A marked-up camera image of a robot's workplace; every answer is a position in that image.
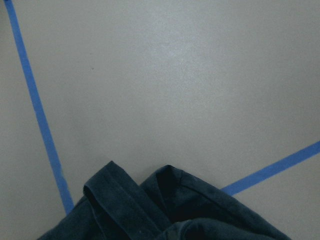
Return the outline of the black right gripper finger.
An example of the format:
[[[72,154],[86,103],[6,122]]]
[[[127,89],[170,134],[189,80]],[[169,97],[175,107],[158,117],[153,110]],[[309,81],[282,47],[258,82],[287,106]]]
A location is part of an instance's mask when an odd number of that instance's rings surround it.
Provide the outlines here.
[[[178,240],[178,232],[176,230],[168,230],[166,233],[167,240]]]

